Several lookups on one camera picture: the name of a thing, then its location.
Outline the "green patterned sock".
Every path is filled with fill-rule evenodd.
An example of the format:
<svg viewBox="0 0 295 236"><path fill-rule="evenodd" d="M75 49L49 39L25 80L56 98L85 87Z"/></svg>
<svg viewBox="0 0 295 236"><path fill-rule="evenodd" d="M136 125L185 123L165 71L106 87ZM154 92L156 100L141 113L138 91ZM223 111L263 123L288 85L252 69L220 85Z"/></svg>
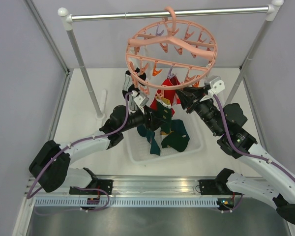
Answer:
<svg viewBox="0 0 295 236"><path fill-rule="evenodd" d="M173 116L173 109L170 101L166 98L157 99L157 111L160 119L163 121L161 131L165 134L169 134L171 132Z"/></svg>

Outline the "teal reindeer sock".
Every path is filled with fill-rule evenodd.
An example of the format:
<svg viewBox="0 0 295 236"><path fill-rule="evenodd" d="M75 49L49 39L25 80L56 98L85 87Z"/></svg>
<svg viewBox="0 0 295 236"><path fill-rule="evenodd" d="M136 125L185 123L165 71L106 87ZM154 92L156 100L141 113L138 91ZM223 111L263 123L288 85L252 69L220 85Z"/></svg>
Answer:
<svg viewBox="0 0 295 236"><path fill-rule="evenodd" d="M188 146L190 137L184 123L180 119L174 119L171 123L171 130L161 142L162 148L173 148L178 152L184 152Z"/></svg>

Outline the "teal sock front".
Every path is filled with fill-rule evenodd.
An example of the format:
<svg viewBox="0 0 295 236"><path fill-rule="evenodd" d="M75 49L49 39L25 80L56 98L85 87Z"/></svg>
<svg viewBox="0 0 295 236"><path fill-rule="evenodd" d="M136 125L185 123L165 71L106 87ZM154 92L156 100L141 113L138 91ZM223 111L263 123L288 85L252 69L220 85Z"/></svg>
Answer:
<svg viewBox="0 0 295 236"><path fill-rule="evenodd" d="M138 126L137 132L141 137L146 138L147 142L150 144L149 153L151 155L160 156L161 150L157 141L155 140L155 132L150 129L147 129L144 125Z"/></svg>

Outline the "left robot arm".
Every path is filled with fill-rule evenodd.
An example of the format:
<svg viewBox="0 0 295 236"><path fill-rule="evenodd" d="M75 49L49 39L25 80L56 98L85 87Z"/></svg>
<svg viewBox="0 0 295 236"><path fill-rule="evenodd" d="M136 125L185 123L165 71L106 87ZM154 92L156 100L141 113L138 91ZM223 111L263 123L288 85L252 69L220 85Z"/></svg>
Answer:
<svg viewBox="0 0 295 236"><path fill-rule="evenodd" d="M163 124L164 117L148 106L131 114L124 105L116 106L105 124L88 137L68 144L47 141L29 165L29 172L35 178L34 183L47 193L78 187L86 194L93 194L98 187L95 174L88 168L73 169L70 165L92 153L115 147L127 130L140 125L156 130Z"/></svg>

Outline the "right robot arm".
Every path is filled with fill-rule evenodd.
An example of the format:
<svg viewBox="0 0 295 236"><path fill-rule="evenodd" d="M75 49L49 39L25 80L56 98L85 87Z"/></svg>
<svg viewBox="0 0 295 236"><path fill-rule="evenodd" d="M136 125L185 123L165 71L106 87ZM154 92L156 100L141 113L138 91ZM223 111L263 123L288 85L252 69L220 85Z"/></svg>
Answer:
<svg viewBox="0 0 295 236"><path fill-rule="evenodd" d="M219 98L207 86L176 90L182 108L195 112L214 136L221 150L245 163L261 175L268 186L248 181L224 168L215 179L215 190L250 196L273 207L286 221L295 225L295 174L280 164L259 144L243 125L247 122L238 103L222 106Z"/></svg>

